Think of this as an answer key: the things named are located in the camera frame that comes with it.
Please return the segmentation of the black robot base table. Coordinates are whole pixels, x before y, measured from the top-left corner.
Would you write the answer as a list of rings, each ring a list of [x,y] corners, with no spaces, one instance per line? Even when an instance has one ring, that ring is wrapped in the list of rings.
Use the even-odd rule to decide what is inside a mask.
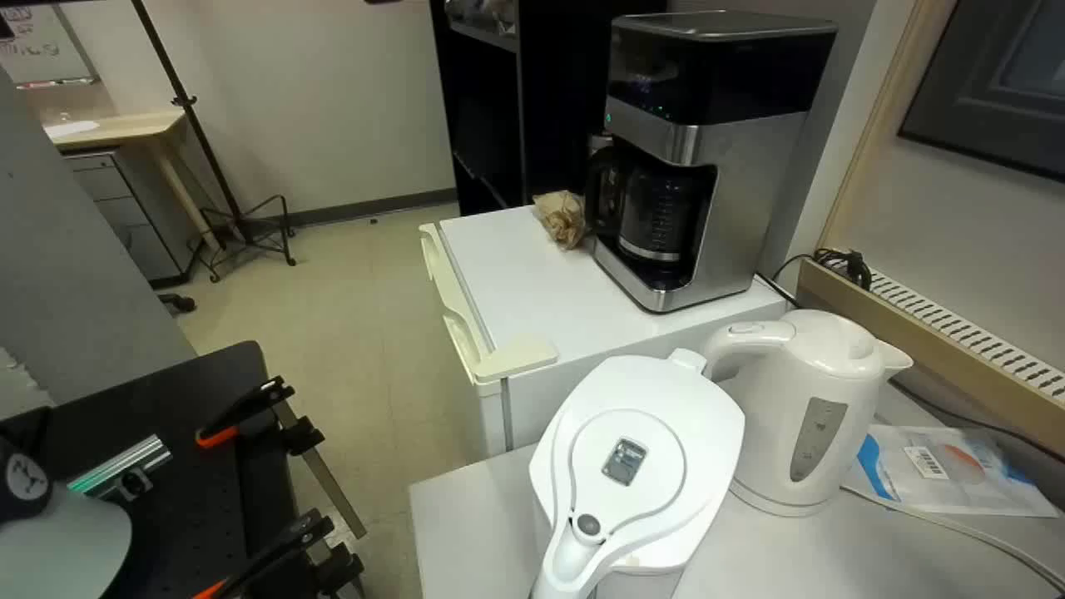
[[[286,457],[314,427],[274,406],[218,449],[193,432],[274,378],[264,350],[237,343],[114,391],[4,424],[53,475],[50,507],[4,527],[0,599],[193,599],[244,570],[302,510]],[[331,532],[239,599],[326,599],[310,590]]]

